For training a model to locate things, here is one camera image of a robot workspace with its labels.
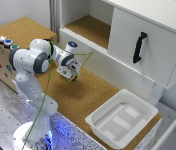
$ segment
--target cabinet drawer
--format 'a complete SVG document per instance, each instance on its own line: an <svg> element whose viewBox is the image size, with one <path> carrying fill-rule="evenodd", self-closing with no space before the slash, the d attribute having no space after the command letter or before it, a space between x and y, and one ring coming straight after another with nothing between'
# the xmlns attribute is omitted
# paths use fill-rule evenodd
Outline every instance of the cabinet drawer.
<svg viewBox="0 0 176 150"><path fill-rule="evenodd" d="M142 40L141 60L133 63L141 32L147 37ZM115 8L108 54L167 86L176 65L176 33Z"/></svg>

